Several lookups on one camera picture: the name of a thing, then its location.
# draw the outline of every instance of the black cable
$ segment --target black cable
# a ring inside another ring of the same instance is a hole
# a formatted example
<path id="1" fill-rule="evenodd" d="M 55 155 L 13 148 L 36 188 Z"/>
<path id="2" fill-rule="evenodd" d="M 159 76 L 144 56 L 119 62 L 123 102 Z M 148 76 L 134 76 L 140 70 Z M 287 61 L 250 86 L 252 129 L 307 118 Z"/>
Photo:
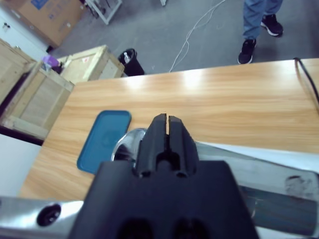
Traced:
<path id="1" fill-rule="evenodd" d="M 312 88 L 313 88 L 313 91 L 314 91 L 314 93 L 315 93 L 315 97 L 316 97 L 317 103 L 318 103 L 318 105 L 319 105 L 319 94 L 318 94 L 318 91 L 317 91 L 317 88 L 316 88 L 316 85 L 315 85 L 313 79 L 311 78 L 309 72 L 307 71 L 307 69 L 306 69 L 306 67 L 304 66 L 304 64 L 303 64 L 303 62 L 301 61 L 301 59 L 298 58 L 298 57 L 295 57 L 294 60 L 297 61 L 297 62 L 299 62 L 301 68 L 303 69 L 304 73 L 306 74 L 306 76 L 307 76 L 307 78 L 308 78 L 308 80 L 309 80 L 309 82 L 310 82 L 310 84 L 311 84 L 311 86 L 312 86 Z"/>

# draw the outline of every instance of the wooden tabletop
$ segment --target wooden tabletop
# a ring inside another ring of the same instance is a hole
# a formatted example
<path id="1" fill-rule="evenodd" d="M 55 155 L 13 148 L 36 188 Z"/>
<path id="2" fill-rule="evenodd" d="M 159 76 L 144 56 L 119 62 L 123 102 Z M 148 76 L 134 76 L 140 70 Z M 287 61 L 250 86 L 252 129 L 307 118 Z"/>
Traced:
<path id="1" fill-rule="evenodd" d="M 304 64 L 319 86 L 319 59 Z M 129 130 L 167 113 L 181 118 L 195 140 L 319 153 L 319 114 L 308 85 L 294 61 L 79 83 L 20 195 L 84 199 L 94 176 L 76 161 L 103 110 L 128 110 Z"/>

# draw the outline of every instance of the black sneaker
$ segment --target black sneaker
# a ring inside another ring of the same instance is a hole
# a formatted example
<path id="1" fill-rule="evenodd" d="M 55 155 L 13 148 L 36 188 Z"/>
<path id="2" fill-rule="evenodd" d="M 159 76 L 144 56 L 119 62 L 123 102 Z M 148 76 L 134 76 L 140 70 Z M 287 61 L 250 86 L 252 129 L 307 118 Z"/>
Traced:
<path id="1" fill-rule="evenodd" d="M 238 64 L 249 64 L 253 60 L 253 52 L 256 46 L 256 40 L 244 41 L 241 52 L 238 56 Z"/>
<path id="2" fill-rule="evenodd" d="M 266 28 L 268 33 L 272 36 L 279 36 L 284 32 L 284 28 L 279 22 L 277 22 L 275 14 L 263 16 L 261 26 Z"/>

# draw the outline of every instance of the wooden pallet box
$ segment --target wooden pallet box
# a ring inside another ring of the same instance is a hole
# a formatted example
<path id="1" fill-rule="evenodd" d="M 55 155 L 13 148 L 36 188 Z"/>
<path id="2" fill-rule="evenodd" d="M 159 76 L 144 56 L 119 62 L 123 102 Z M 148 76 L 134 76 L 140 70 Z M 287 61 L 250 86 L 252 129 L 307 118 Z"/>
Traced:
<path id="1" fill-rule="evenodd" d="M 64 63 L 61 76 L 73 84 L 98 79 L 119 78 L 124 66 L 106 45 L 59 59 Z"/>
<path id="2" fill-rule="evenodd" d="M 0 124 L 45 139 L 74 85 L 52 70 L 43 70 L 42 64 L 33 67 L 0 116 Z"/>
<path id="3" fill-rule="evenodd" d="M 20 49 L 12 48 L 0 39 L 0 104 L 18 82 L 30 70 L 35 61 Z"/>

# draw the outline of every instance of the blue tray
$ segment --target blue tray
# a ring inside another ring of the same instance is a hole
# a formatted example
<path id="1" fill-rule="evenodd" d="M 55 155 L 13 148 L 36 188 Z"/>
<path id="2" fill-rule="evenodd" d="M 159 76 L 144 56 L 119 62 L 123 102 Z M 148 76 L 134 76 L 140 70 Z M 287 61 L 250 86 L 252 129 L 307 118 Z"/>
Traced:
<path id="1" fill-rule="evenodd" d="M 116 143 L 125 135 L 131 122 L 128 111 L 102 111 L 96 117 L 77 161 L 77 167 L 95 174 L 103 161 L 111 161 Z"/>

